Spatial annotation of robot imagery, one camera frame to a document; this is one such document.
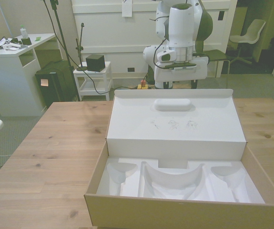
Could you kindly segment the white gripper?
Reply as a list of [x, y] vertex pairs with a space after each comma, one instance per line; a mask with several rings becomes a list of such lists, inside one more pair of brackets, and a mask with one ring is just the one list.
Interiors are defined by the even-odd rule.
[[154, 69], [155, 89], [172, 89], [172, 81], [191, 80], [196, 89], [198, 79], [207, 77], [208, 57], [197, 57], [189, 62], [157, 62]]

